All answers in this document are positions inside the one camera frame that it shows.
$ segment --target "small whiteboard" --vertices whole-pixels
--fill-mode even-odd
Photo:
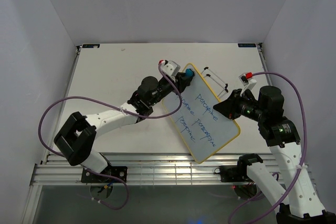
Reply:
[[[234,120],[213,109],[220,100],[193,64],[187,64],[184,70],[187,68],[195,72],[195,77],[182,93],[182,107],[170,118],[191,155],[200,164],[235,139],[240,128]],[[179,97],[173,92],[162,101],[167,112],[174,111],[179,103]]]

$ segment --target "blue object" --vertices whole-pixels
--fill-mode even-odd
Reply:
[[[194,76],[194,72],[190,68],[187,68],[185,70],[185,76],[187,76],[187,77]]]

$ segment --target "cable tie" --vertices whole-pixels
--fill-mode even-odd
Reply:
[[[308,166],[307,165],[302,165],[302,166],[301,165],[297,165],[296,168],[302,170],[302,169],[308,168]]]
[[[121,112],[121,114],[123,114],[124,116],[127,116],[127,114],[124,112],[124,108],[123,108],[123,106],[120,106],[119,108],[120,108],[120,112]]]

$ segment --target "black bracket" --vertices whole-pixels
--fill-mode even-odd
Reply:
[[[216,168],[214,174],[218,174],[221,176],[221,181],[220,182],[251,182],[247,176],[244,177],[242,174],[238,172],[237,166],[234,167],[228,167],[225,165],[221,165],[220,167]]]
[[[108,170],[104,170],[105,175],[110,175],[117,177],[123,181],[127,181],[127,166],[111,166]],[[80,179],[82,183],[120,183],[119,181],[113,180],[111,178],[105,178],[88,172],[86,169],[82,171],[82,177]]]

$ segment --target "white wall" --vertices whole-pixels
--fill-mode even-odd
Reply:
[[[286,0],[264,43],[269,70],[290,78],[303,97],[308,126],[307,160],[319,195],[327,210],[333,212],[336,212],[335,18],[336,0]],[[295,93],[278,78],[272,80],[285,94],[286,115],[301,130]]]
[[[285,0],[51,0],[84,42],[261,42]]]
[[[62,96],[76,48],[49,0],[0,0],[0,20],[0,222],[19,223],[42,156],[38,121]]]

